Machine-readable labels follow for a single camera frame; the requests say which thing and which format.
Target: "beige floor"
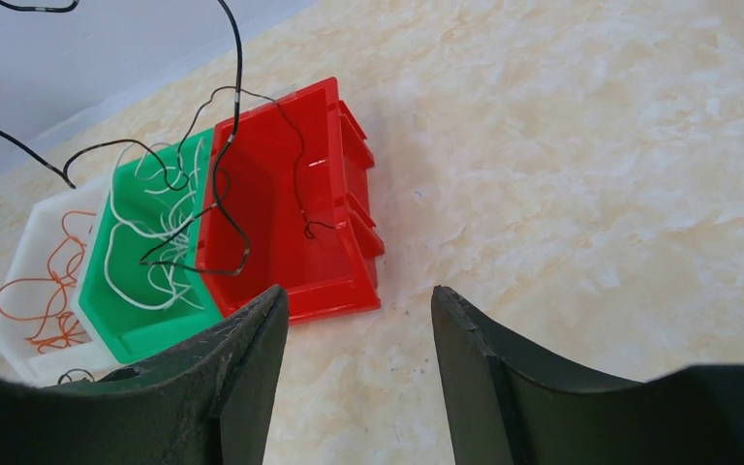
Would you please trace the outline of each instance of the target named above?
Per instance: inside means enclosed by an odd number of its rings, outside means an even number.
[[[291,331],[266,463],[451,463],[435,284],[616,375],[744,362],[744,1],[460,3],[325,0],[246,47],[251,90],[339,77],[387,243],[382,310]],[[177,140],[233,62],[47,155]],[[29,162],[0,179],[0,284],[29,207],[64,189]]]

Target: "white wire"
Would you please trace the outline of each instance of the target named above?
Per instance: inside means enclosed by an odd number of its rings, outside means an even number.
[[[172,307],[179,299],[187,303],[188,305],[203,309],[203,307],[196,302],[191,301],[187,298],[186,294],[189,293],[192,290],[192,285],[190,284],[183,284],[175,282],[175,266],[172,265],[166,265],[166,264],[160,264],[160,265],[154,265],[150,266],[149,269],[147,269],[146,272],[146,280],[149,283],[149,285],[152,287],[153,290],[158,291],[160,293],[163,293],[165,295],[169,295],[170,298],[161,304],[157,305],[151,305],[151,304],[145,304],[142,302],[138,302],[134,300],[133,298],[129,297],[128,295],[124,294],[111,280],[109,276],[109,260],[111,255],[112,246],[115,240],[115,233],[121,226],[126,226],[133,230],[136,234],[138,234],[141,237],[144,238],[154,238],[154,239],[166,239],[171,235],[174,235],[177,231],[183,229],[186,227],[186,225],[191,222],[194,218],[194,210],[195,210],[195,196],[198,192],[198,189],[200,186],[200,170],[201,167],[199,166],[199,156],[201,154],[202,148],[203,148],[203,139],[201,142],[196,146],[195,156],[194,156],[194,169],[192,172],[190,172],[189,176],[187,176],[187,194],[181,197],[178,201],[174,202],[172,205],[167,203],[166,201],[161,200],[158,196],[165,194],[167,191],[170,190],[170,187],[167,187],[162,190],[152,190],[152,189],[144,189],[143,192],[146,194],[149,194],[153,199],[160,202],[166,209],[166,212],[162,212],[159,215],[158,221],[160,223],[161,228],[164,230],[164,232],[144,232],[141,229],[139,229],[136,224],[142,224],[141,221],[138,220],[127,220],[126,218],[121,217],[118,214],[117,209],[115,208],[115,196],[114,196],[114,184],[115,184],[115,175],[118,171],[118,167],[121,163],[121,160],[123,159],[124,155],[127,153],[127,151],[132,148],[132,144],[124,148],[121,153],[118,155],[118,159],[115,161],[115,167],[112,172],[112,180],[109,185],[109,209],[112,212],[112,215],[115,217],[115,219],[118,221],[118,224],[114,225],[113,228],[109,232],[109,245],[107,254],[105,255],[104,259],[104,274],[105,279],[107,280],[107,284],[121,297],[123,298],[127,303],[130,303],[131,305],[134,305],[138,307],[141,310],[148,310],[148,311],[159,311],[159,310],[165,310],[167,308]],[[152,147],[157,146],[167,146],[165,143],[157,143],[154,144]],[[183,173],[183,161],[182,161],[182,154],[178,153],[176,154],[176,163],[178,164],[178,167],[159,167],[154,173],[152,173],[149,177],[142,177],[140,176],[140,170],[143,164],[143,160],[146,158],[146,156],[149,155],[149,152],[145,154],[143,157],[139,159],[139,163],[136,165],[136,169],[134,171],[134,176],[138,180],[142,181],[149,181],[154,179],[159,174],[172,170],[178,171],[177,178],[173,181],[173,187],[174,182],[177,182],[178,179],[180,179],[181,174]],[[181,211],[180,206],[184,204],[188,199],[191,200],[192,206],[190,208],[190,211],[184,212]],[[159,262],[173,262],[173,261],[179,261],[183,259],[187,251],[189,250],[189,234],[186,232],[180,233],[178,236],[175,237],[173,242],[170,244],[170,247],[167,247],[165,250],[161,252],[159,255]],[[161,286],[156,282],[155,277],[153,277],[153,273],[158,270],[164,273],[164,277],[166,278],[167,287]]]
[[[112,170],[112,179],[109,182],[109,210],[112,212],[112,216],[115,217],[115,219],[118,221],[118,223],[121,223],[129,228],[131,228],[133,231],[135,231],[139,236],[145,237],[147,239],[167,239],[171,235],[175,234],[178,230],[184,227],[184,225],[180,225],[178,228],[174,228],[171,231],[164,231],[164,232],[144,232],[140,230],[134,222],[129,221],[125,218],[123,218],[120,214],[118,214],[118,210],[115,208],[115,176],[118,173],[118,165],[121,163],[121,159],[124,158],[124,155],[127,153],[127,150],[129,150],[130,146],[127,146],[124,150],[121,151],[120,154],[118,154],[118,158],[115,160],[115,167]],[[185,223],[189,223],[191,220],[191,217],[187,219]]]
[[[115,286],[115,283],[112,282],[112,279],[109,278],[109,258],[111,256],[112,244],[115,241],[115,232],[118,231],[118,228],[122,226],[126,226],[126,225],[122,223],[118,223],[114,225],[111,230],[109,230],[109,245],[107,249],[107,254],[104,256],[104,278],[107,280],[107,284],[112,288],[113,291],[115,291],[116,294],[118,294],[119,297],[123,298],[130,305],[136,306],[141,310],[158,311],[158,310],[166,310],[172,307],[172,305],[177,300],[179,300],[184,294],[189,292],[191,287],[187,287],[180,293],[177,291],[177,289],[173,287],[173,291],[169,293],[169,294],[172,294],[172,297],[170,297],[169,300],[167,300],[164,303],[158,304],[158,305],[149,305],[149,304],[138,302],[137,300],[124,294],[123,291],[121,291],[120,289],[118,289],[117,286]]]

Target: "red plastic bin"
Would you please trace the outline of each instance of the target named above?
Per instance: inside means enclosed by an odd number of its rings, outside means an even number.
[[[331,77],[279,99],[303,136],[297,191],[314,238],[304,234],[295,197],[298,132],[274,104],[241,114],[237,136],[221,160],[219,191],[230,191],[223,205],[251,242],[238,276],[201,277],[226,318],[273,284],[287,290],[291,323],[380,308],[375,258],[384,242],[369,216],[366,171],[372,153]],[[215,126],[214,154],[225,145],[233,119]],[[207,183],[204,206],[212,205]],[[234,269],[244,243],[219,209],[201,218],[196,266]]]

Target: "plastic storage bin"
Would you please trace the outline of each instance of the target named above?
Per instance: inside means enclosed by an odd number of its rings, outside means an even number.
[[[212,142],[212,130],[195,135],[184,143],[181,148],[181,160],[185,171],[192,172],[195,168],[196,148],[203,144],[200,153],[199,176],[209,165],[209,153]],[[176,164],[176,150],[174,145],[160,150],[158,155],[168,166]],[[140,222],[143,229],[162,231],[160,216],[170,209],[187,192],[166,191],[160,197],[153,197],[144,190],[165,191],[164,177],[155,176],[136,177],[135,171],[138,161],[120,167],[115,174],[115,205],[118,214],[127,220]],[[156,172],[160,168],[154,157],[147,157],[141,165],[141,172]],[[180,205],[180,213],[184,216],[200,211],[200,204],[185,201]],[[87,329],[98,335],[115,357],[123,363],[131,363],[146,358],[167,349],[174,344],[206,329],[221,321],[221,314],[202,281],[191,271],[174,267],[176,281],[189,283],[192,289],[184,294],[187,300],[199,305],[197,308],[186,300],[176,300],[164,310],[140,309],[123,299],[111,288],[105,278],[105,257],[110,251],[108,272],[113,283],[124,294],[136,301],[147,305],[158,305],[169,300],[166,294],[156,291],[147,280],[150,266],[139,263],[141,256],[150,248],[158,245],[161,239],[141,237],[127,226],[118,225],[118,220],[109,208],[109,197],[100,218],[100,228],[95,235],[95,241],[84,264],[83,278],[77,297],[77,308],[88,320]],[[197,242],[190,238],[190,243]],[[148,258],[156,260],[157,254]],[[190,260],[187,254],[183,258],[185,264]],[[155,284],[167,286],[166,278],[154,279]]]
[[[62,334],[58,318],[45,322],[37,318],[44,315],[48,305],[53,315],[73,311],[70,305],[73,285],[83,252],[74,239],[65,241],[68,236],[62,230],[62,217],[69,211],[94,213],[104,200],[108,181],[105,176],[94,179],[75,191],[36,203],[30,212],[5,284],[19,278],[31,280],[6,286],[0,293],[1,308],[14,317],[9,319],[0,312],[0,353],[28,384],[54,385],[71,368],[101,372],[119,366],[104,344],[92,340],[88,334],[80,334],[83,329],[76,326],[75,315],[61,321],[65,330],[72,329],[68,331],[71,335],[78,334],[72,336],[69,344],[61,339],[49,341]],[[94,219],[92,215],[75,213],[64,222],[69,234],[84,243]],[[55,283],[50,271],[60,278],[61,285]],[[32,337],[39,329],[38,336]],[[46,340],[48,344],[34,345],[27,338]]]
[[[375,258],[384,253],[384,243],[369,216],[366,171],[374,159],[366,135],[339,99],[334,77],[278,103],[300,130],[304,147],[274,104],[241,115],[220,167],[232,179],[223,205],[249,237],[251,253],[238,276],[201,278],[225,317],[273,284],[289,293],[292,323],[379,308]],[[231,119],[215,127],[213,154],[232,127]],[[217,175],[223,191],[226,178]],[[295,183],[309,220],[326,225],[310,225],[314,238],[304,235]],[[212,203],[210,182],[204,205]],[[201,219],[199,239],[198,268],[234,269],[240,263],[244,243],[219,209]]]

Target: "orange wire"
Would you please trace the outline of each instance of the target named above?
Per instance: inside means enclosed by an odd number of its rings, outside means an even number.
[[[75,314],[73,312],[67,310],[69,307],[69,297],[67,296],[67,289],[74,288],[76,286],[76,283],[78,282],[78,279],[75,275],[78,273],[78,269],[81,267],[81,263],[84,260],[84,253],[86,250],[86,244],[84,244],[82,240],[80,240],[77,236],[67,230],[67,218],[70,215],[94,217],[95,213],[89,211],[71,210],[61,216],[61,231],[64,232],[64,235],[66,237],[60,244],[58,244],[57,247],[55,247],[52,253],[49,254],[49,257],[46,259],[46,272],[49,277],[18,278],[10,281],[9,283],[6,283],[0,288],[1,295],[1,293],[5,289],[16,283],[55,283],[55,285],[57,286],[55,292],[52,293],[52,296],[46,303],[46,310],[43,315],[33,317],[16,317],[7,313],[0,304],[1,315],[9,320],[13,320],[16,322],[40,321],[38,330],[36,330],[35,334],[24,338],[28,343],[30,343],[30,345],[36,347],[36,350],[39,352],[39,354],[44,354],[46,349],[66,349],[73,344],[83,344],[85,342],[82,339],[77,338],[79,336],[85,335],[86,331],[84,331],[83,328],[79,330],[80,324],[78,322],[78,319],[75,318]],[[56,257],[56,255],[61,252],[64,246],[66,246],[71,241],[77,245],[78,251],[72,257],[70,257],[69,260],[67,260],[67,264],[64,266],[64,274],[63,276],[59,276],[59,274],[56,273],[54,269],[52,269],[52,261]],[[60,300],[61,305],[57,311],[53,311],[54,303],[56,302],[56,300]],[[44,332],[45,327],[47,326],[47,322],[52,319],[55,319],[57,322],[58,333],[50,337],[39,339],[41,334]]]

